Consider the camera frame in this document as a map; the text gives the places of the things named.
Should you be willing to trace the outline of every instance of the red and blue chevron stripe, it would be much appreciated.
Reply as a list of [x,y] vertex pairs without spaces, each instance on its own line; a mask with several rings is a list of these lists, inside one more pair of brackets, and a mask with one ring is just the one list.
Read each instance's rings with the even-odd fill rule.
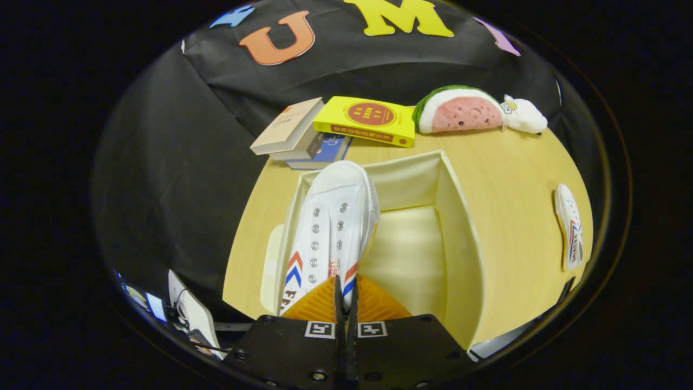
[[575,252],[574,248],[574,240],[575,237],[580,233],[581,226],[578,226],[577,223],[573,220],[570,220],[570,242],[568,243],[568,261],[570,262],[572,260],[572,255]]
[[284,282],[284,286],[289,284],[289,280],[291,280],[291,278],[296,278],[296,281],[299,283],[300,287],[301,272],[303,271],[303,262],[301,261],[301,256],[299,255],[298,251],[296,251],[294,255],[291,256],[287,270],[289,271],[286,273],[286,281]]
[[351,292],[353,289],[354,283],[356,283],[356,267],[358,266],[358,263],[354,264],[347,272],[346,275],[344,276],[344,293],[342,296],[347,296],[348,293]]

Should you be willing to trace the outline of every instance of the wooden table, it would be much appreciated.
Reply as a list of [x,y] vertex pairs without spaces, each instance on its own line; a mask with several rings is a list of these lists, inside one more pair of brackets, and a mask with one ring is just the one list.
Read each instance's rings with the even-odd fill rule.
[[[571,277],[573,286],[580,281],[592,251],[592,210],[574,162],[550,130],[417,134],[411,149],[355,138],[346,158],[371,164],[437,149],[459,178],[481,246],[484,307],[476,343],[534,319],[556,304]],[[284,223],[299,173],[267,161],[233,241],[223,299],[253,318],[269,314],[259,298],[265,250],[272,230]],[[572,191],[582,220],[585,262],[571,271],[561,269],[553,200],[559,183]]]

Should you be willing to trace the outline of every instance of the orange letter u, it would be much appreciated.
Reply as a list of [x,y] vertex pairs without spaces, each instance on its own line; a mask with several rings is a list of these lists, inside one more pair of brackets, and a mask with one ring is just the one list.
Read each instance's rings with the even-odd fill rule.
[[260,65],[278,65],[296,58],[307,52],[315,42],[315,34],[306,20],[308,13],[307,10],[299,11],[279,20],[278,24],[286,24],[296,36],[296,42],[286,49],[274,47],[267,36],[270,27],[263,27],[251,33],[238,44],[247,47],[255,62]]

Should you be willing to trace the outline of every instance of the blue book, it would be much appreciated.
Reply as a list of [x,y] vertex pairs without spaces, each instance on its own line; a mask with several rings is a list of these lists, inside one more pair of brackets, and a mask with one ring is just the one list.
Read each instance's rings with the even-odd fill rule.
[[345,135],[325,133],[320,150],[312,160],[287,160],[286,164],[294,170],[323,169],[335,161],[344,159],[351,140],[352,137]]

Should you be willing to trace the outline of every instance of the screw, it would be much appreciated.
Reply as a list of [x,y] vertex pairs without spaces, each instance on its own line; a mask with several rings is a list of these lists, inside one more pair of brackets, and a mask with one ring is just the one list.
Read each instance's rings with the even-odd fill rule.
[[321,373],[319,371],[315,371],[313,373],[313,379],[314,380],[325,380],[326,378],[327,378],[327,375],[325,375],[324,373]]

